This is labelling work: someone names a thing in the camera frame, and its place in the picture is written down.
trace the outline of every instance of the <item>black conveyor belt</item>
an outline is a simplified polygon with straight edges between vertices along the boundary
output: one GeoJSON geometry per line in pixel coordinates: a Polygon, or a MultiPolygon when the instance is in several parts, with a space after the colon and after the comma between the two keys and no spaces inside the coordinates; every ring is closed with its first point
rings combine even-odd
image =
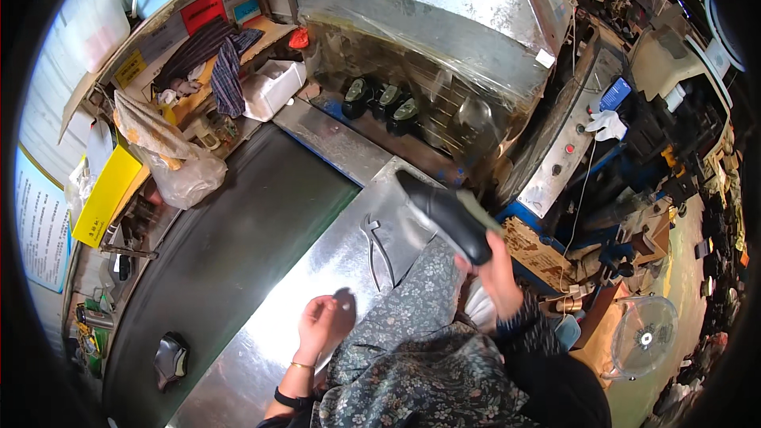
{"type": "Polygon", "coordinates": [[[132,293],[108,357],[103,407],[119,428],[163,427],[231,338],[359,187],[277,126],[228,159],[224,184],[177,219],[132,293]],[[167,331],[190,346],[165,394],[153,359],[167,331]]]}

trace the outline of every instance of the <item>striped cloth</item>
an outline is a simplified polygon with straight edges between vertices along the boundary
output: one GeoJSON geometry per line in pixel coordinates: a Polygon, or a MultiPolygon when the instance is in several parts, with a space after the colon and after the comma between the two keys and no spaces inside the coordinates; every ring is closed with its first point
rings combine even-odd
{"type": "Polygon", "coordinates": [[[237,118],[246,110],[238,71],[241,69],[241,55],[253,44],[259,42],[264,32],[245,29],[240,34],[224,39],[217,53],[217,62],[212,70],[212,91],[217,102],[217,112],[237,118]]]}

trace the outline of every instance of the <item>worker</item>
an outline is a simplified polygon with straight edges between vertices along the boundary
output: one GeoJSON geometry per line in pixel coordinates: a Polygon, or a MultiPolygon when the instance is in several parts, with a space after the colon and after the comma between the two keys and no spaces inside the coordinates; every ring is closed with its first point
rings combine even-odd
{"type": "Polygon", "coordinates": [[[407,277],[333,353],[326,382],[314,369],[337,313],[331,296],[301,316],[300,347],[257,428],[307,426],[611,426],[592,371],[568,356],[537,300],[513,278],[496,233],[492,258],[473,268],[439,237],[407,277]],[[477,273],[498,316],[494,338],[457,312],[477,273]]]}

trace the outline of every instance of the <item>white plastic container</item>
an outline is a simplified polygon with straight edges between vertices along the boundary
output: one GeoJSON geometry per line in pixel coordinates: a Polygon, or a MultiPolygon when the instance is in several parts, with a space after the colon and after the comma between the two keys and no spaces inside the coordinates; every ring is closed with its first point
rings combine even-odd
{"type": "Polygon", "coordinates": [[[304,85],[307,68],[297,61],[270,60],[241,82],[243,116],[267,122],[304,85]]]}
{"type": "Polygon", "coordinates": [[[129,36],[122,0],[66,0],[61,18],[64,45],[90,73],[97,73],[129,36]]]}

